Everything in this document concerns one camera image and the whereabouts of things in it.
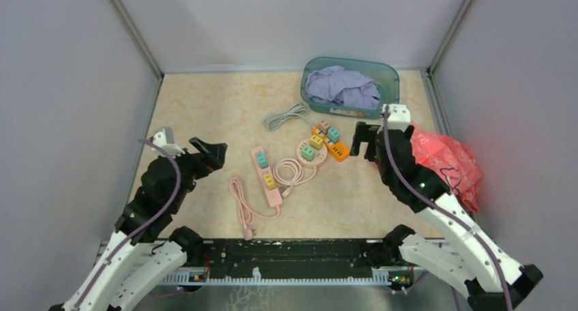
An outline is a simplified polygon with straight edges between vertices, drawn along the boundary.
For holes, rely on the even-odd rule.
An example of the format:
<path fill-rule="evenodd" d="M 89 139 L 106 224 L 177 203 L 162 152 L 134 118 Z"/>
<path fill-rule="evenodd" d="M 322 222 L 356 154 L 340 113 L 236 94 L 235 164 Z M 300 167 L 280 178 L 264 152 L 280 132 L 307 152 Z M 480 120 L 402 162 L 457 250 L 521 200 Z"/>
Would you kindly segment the teal charger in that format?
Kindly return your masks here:
<path fill-rule="evenodd" d="M 332 142 L 332 143 L 337 143 L 339 142 L 340 138 L 341 138 L 341 133 L 340 131 L 336 128 L 336 127 L 330 127 L 327 130 L 327 138 Z"/>
<path fill-rule="evenodd" d="M 269 163 L 267 161 L 267 157 L 265 156 L 264 152 L 258 151 L 255 154 L 255 157 L 256 157 L 257 164 L 260 168 L 267 168 L 269 166 Z"/>

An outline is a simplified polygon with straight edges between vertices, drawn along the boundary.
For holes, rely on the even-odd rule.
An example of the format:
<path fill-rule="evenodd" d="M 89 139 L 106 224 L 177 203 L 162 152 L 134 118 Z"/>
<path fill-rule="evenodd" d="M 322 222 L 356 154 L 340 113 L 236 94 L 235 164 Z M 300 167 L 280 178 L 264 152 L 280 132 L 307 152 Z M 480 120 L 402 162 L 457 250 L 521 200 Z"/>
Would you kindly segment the yellow charger front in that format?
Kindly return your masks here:
<path fill-rule="evenodd" d="M 317 134 L 313 134 L 309 140 L 309 145 L 315 150 L 321 150 L 324 147 L 323 139 Z"/>

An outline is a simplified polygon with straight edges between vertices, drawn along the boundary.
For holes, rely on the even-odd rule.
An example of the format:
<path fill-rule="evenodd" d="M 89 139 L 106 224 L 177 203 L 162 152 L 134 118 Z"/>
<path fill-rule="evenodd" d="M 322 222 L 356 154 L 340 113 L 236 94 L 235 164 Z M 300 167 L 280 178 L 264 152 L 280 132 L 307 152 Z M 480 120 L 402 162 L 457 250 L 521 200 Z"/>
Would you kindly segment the yellow charger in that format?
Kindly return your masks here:
<path fill-rule="evenodd" d="M 263 179 L 268 190 L 274 190 L 277 188 L 275 178 L 271 173 L 265 173 Z"/>
<path fill-rule="evenodd" d="M 315 150 L 321 150 L 324 147 L 323 139 L 317 134 L 313 134 L 309 140 L 309 145 Z"/>

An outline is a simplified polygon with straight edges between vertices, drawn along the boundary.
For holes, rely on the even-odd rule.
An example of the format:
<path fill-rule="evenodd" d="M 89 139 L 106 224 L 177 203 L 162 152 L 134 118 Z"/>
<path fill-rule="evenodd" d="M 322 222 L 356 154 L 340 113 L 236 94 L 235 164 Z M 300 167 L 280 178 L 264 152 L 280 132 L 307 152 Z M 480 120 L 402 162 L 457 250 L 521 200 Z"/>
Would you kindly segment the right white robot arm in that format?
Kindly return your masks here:
<path fill-rule="evenodd" d="M 396 226 L 382 243 L 378 256 L 389 263 L 412 263 L 435 275 L 460 293 L 473 310 L 514 310 L 543 279 L 532 264 L 522 265 L 490 239 L 461 206 L 448 184 L 433 170 L 416 162 L 405 130 L 359 121 L 351 156 L 367 143 L 365 159 L 377 166 L 381 182 L 393 196 L 444 235 L 454 253 L 433 245 L 413 229 Z"/>

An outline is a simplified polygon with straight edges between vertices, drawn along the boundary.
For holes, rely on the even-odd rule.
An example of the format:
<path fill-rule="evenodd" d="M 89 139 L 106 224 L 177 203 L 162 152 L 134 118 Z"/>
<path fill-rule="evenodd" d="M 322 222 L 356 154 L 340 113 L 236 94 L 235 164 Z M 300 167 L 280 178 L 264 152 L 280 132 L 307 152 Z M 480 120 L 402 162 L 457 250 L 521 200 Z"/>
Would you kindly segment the pink round power strip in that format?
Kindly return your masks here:
<path fill-rule="evenodd" d="M 321 136 L 313 134 L 298 144 L 295 158 L 285 158 L 275 164 L 273 177 L 281 185 L 281 196 L 287 197 L 294 186 L 312 180 L 326 162 L 328 154 Z"/>

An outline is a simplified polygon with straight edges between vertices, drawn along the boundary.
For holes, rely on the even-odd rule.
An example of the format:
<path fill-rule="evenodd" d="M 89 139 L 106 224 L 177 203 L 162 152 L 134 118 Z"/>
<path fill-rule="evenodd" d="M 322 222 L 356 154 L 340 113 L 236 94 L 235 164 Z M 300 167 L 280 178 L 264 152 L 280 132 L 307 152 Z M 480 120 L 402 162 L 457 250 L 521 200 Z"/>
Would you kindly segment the pink brown charger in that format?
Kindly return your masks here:
<path fill-rule="evenodd" d="M 329 122 L 324 120 L 324 119 L 319 121 L 318 125 L 317 125 L 318 131 L 321 132 L 322 135 L 327 135 L 330 127 L 331 126 L 330 126 Z"/>

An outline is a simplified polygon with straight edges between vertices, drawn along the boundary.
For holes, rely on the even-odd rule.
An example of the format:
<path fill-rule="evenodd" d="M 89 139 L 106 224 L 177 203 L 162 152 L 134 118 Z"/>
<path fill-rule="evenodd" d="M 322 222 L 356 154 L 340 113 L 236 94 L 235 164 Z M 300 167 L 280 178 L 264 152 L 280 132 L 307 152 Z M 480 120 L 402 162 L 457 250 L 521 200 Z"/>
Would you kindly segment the pink long power strip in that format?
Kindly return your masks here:
<path fill-rule="evenodd" d="M 261 146 L 254 147 L 250 151 L 250 155 L 251 155 L 252 162 L 254 163 L 254 166 L 256 169 L 259 183 L 260 183 L 262 190 L 264 192 L 264 197 L 266 198 L 268 206 L 275 211 L 275 214 L 272 216 L 266 216 L 266 215 L 263 215 L 261 213 L 258 213 L 257 211 L 254 211 L 250 207 L 249 203 L 247 202 L 247 200 L 245 198 L 245 185 L 244 185 L 242 179 L 239 177 L 233 177 L 229 181 L 228 188 L 229 188 L 229 192 L 231 193 L 232 197 L 235 199 L 235 201 L 237 203 L 237 218 L 238 218 L 238 220 L 241 224 L 241 227 L 242 227 L 243 239 L 246 241 L 251 241 L 254 238 L 254 235 L 255 235 L 254 230 L 251 229 L 250 226 L 252 225 L 252 223 L 254 222 L 254 220 L 256 218 L 261 218 L 261 219 L 265 219 L 265 220 L 274 220 L 280 216 L 280 213 L 282 210 L 283 199 L 284 199 L 281 196 L 281 192 L 279 190 L 279 186 L 278 186 L 277 182 L 276 182 L 277 188 L 274 190 L 268 190 L 267 187 L 265 186 L 263 176 L 265 173 L 271 173 L 273 175 L 273 170 L 270 167 L 270 163 L 269 163 L 268 158 L 267 158 L 267 161 L 269 163 L 269 166 L 267 168 L 260 168 L 258 166 L 257 161 L 256 161 L 256 157 L 255 157 L 255 154 L 258 151 L 264 152 L 265 156 L 267 157 L 265 150 Z"/>

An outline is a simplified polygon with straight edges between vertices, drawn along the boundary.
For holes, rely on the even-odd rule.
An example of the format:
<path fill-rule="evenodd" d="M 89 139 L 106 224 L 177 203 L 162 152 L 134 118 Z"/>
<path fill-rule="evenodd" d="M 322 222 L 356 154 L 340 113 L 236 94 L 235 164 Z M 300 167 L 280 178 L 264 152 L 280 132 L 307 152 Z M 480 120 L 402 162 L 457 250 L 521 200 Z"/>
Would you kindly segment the orange power strip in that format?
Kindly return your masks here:
<path fill-rule="evenodd" d="M 332 143 L 327 138 L 327 135 L 322 135 L 321 132 L 318 131 L 317 125 L 318 125 L 319 121 L 317 123 L 314 123 L 311 119 L 308 118 L 308 109 L 304 105 L 304 103 L 302 103 L 302 102 L 298 102 L 298 103 L 292 105 L 289 109 L 285 110 L 282 113 L 267 115 L 263 120 L 263 125 L 268 131 L 274 131 L 274 130 L 278 129 L 283 123 L 285 123 L 291 119 L 302 119 L 308 125 L 310 125 L 311 136 L 313 134 L 317 134 L 317 135 L 321 136 L 323 139 L 324 145 L 328 149 L 329 155 L 332 156 L 336 161 L 343 162 L 346 158 L 349 157 L 350 150 L 346 146 L 346 144 L 342 141 L 341 138 L 340 138 L 339 142 Z M 329 124 L 331 127 L 336 127 L 332 123 L 329 123 Z"/>

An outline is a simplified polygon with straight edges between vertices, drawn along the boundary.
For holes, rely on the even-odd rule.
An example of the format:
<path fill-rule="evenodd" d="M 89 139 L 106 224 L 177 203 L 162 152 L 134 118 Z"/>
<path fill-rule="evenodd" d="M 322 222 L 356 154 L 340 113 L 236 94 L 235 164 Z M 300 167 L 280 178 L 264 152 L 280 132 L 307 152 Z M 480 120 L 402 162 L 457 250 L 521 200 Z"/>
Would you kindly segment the green charger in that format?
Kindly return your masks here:
<path fill-rule="evenodd" d="M 304 145 L 301 149 L 301 157 L 308 162 L 312 162 L 316 156 L 316 150 L 309 145 Z"/>

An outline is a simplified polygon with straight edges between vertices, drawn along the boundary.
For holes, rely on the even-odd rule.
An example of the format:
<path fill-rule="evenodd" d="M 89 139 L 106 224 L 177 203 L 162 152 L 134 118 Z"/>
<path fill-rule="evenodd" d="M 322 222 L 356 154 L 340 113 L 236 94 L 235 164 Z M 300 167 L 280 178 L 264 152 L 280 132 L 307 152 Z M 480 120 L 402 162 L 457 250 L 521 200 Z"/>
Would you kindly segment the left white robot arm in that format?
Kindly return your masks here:
<path fill-rule="evenodd" d="M 193 137 L 189 143 L 197 151 L 190 153 L 161 134 L 140 143 L 158 157 L 142 174 L 140 187 L 85 281 L 51 310 L 133 310 L 169 273 L 203 260 L 204 239 L 189 227 L 177 228 L 159 246 L 155 242 L 196 182 L 223 168 L 227 144 Z"/>

